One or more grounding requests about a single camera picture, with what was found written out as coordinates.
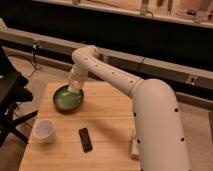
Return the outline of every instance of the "wooden table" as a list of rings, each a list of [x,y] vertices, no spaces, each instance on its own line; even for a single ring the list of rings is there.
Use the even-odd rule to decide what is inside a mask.
[[[43,144],[32,135],[20,171],[130,171],[140,170],[130,158],[134,130],[131,100],[105,82],[87,82],[82,105],[62,115],[54,108],[53,94],[64,83],[47,85],[35,122],[51,119],[57,140]],[[78,134],[89,130],[93,150],[84,153]]]

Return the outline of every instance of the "paper cup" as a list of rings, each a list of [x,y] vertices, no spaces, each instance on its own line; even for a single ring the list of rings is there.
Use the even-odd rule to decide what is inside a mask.
[[[51,120],[43,119],[35,123],[33,135],[44,143],[53,143],[56,139],[55,126]]]

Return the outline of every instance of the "black remote control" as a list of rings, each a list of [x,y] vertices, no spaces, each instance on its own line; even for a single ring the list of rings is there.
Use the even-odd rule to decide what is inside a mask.
[[[89,132],[87,128],[79,129],[79,135],[81,138],[82,147],[84,152],[88,152],[92,150],[92,144],[89,137]]]

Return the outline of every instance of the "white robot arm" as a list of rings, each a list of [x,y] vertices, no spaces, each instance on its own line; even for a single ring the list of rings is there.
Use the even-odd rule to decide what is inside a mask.
[[[143,171],[190,171],[189,158],[178,104],[172,89],[158,79],[143,80],[105,64],[96,57],[98,49],[75,50],[69,91],[78,92],[88,71],[109,82],[133,100],[139,158]]]

